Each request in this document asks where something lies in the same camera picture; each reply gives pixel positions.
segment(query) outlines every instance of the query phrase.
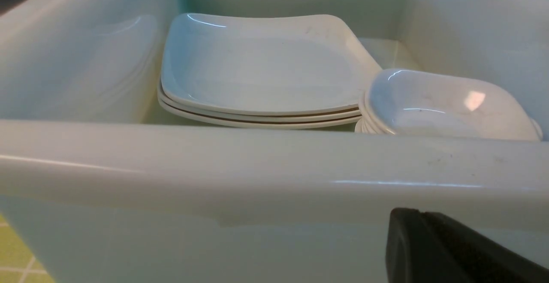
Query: white plastic bin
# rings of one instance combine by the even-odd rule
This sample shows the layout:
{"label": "white plastic bin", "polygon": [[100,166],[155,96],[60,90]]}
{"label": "white plastic bin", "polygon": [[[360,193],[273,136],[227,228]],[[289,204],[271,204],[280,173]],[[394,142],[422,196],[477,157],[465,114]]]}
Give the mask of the white plastic bin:
{"label": "white plastic bin", "polygon": [[154,94],[186,12],[335,15],[387,66],[498,84],[549,132],[549,0],[27,0],[0,17],[0,211],[57,283],[385,282],[394,207],[549,267],[547,142],[180,119]]}

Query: white bowl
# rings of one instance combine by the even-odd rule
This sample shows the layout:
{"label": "white bowl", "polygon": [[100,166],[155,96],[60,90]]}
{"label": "white bowl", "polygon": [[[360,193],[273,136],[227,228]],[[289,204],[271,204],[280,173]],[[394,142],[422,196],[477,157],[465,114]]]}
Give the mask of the white bowl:
{"label": "white bowl", "polygon": [[515,98],[481,80],[384,70],[368,103],[373,121],[394,134],[540,140]]}
{"label": "white bowl", "polygon": [[337,17],[185,14],[171,25],[161,81],[170,99],[190,107],[307,115],[357,108],[380,70]]}

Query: stack of plates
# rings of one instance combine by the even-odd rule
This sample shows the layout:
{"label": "stack of plates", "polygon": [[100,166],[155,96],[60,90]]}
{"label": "stack of plates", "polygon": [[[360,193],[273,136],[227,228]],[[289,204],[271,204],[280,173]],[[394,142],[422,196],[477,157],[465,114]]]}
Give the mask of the stack of plates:
{"label": "stack of plates", "polygon": [[308,129],[357,122],[359,97],[381,68],[330,15],[181,15],[172,23],[160,105],[235,127]]}
{"label": "stack of plates", "polygon": [[359,100],[356,132],[539,141],[543,132],[516,99],[485,81],[383,70]]}

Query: tile grout line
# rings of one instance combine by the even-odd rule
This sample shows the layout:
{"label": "tile grout line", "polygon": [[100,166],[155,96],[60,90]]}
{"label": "tile grout line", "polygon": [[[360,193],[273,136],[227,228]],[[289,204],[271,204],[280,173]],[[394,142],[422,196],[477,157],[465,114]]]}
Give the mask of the tile grout line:
{"label": "tile grout line", "polygon": [[[0,271],[6,271],[6,272],[25,272],[27,271],[24,268],[14,268],[14,267],[0,267]],[[30,274],[48,274],[47,271],[43,271],[41,269],[31,269],[27,271]]]}
{"label": "tile grout line", "polygon": [[23,275],[21,275],[21,279],[19,279],[19,283],[25,283],[25,279],[27,278],[27,275],[29,275],[29,271],[31,271],[31,268],[33,267],[35,261],[36,261],[36,257],[33,256],[33,258],[31,258],[31,261],[27,265],[27,268],[25,268],[25,271],[23,271]]}

